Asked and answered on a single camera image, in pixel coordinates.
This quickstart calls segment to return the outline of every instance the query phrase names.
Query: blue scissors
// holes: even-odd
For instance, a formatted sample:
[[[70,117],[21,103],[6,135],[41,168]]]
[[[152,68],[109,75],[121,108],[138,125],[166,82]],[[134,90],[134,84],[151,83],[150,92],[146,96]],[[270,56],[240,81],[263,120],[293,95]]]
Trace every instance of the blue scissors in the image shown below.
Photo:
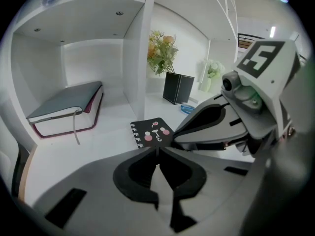
[[[190,114],[195,108],[191,105],[187,105],[187,104],[183,104],[181,105],[181,110],[182,112],[186,113],[186,114]]]

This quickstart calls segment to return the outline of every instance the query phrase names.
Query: pink circle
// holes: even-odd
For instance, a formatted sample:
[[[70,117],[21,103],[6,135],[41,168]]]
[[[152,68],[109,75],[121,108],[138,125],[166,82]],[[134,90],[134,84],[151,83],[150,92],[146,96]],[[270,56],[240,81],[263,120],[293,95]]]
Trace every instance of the pink circle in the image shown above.
[[[167,129],[163,130],[164,135],[169,135],[169,131]]]
[[[144,136],[144,139],[149,142],[152,140],[152,136]]]

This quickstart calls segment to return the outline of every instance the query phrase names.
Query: cartoon face on notebook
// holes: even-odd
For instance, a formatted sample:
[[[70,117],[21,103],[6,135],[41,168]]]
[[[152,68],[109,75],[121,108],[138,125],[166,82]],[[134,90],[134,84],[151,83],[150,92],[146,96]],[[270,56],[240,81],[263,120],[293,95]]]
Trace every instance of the cartoon face on notebook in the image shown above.
[[[130,125],[133,134],[137,134],[137,144],[141,143],[144,147],[167,147],[171,144],[173,131],[161,118],[132,122]]]

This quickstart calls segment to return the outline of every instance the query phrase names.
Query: railing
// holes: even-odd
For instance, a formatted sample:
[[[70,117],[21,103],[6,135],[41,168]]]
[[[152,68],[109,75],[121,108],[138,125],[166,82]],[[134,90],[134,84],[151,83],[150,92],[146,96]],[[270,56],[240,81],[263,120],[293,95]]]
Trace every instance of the railing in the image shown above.
[[[249,34],[244,34],[244,33],[237,34],[238,47],[245,48],[245,49],[251,46],[251,44],[258,39],[265,39],[265,38],[253,36]],[[304,65],[307,59],[303,57],[302,55],[300,55],[300,61]]]

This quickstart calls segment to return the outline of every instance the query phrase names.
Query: book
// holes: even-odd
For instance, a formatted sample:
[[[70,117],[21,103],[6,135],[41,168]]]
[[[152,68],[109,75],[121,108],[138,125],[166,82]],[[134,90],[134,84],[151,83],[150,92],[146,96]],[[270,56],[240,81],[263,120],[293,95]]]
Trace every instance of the book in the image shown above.
[[[162,118],[134,121],[130,126],[138,148],[171,146],[174,132]]]

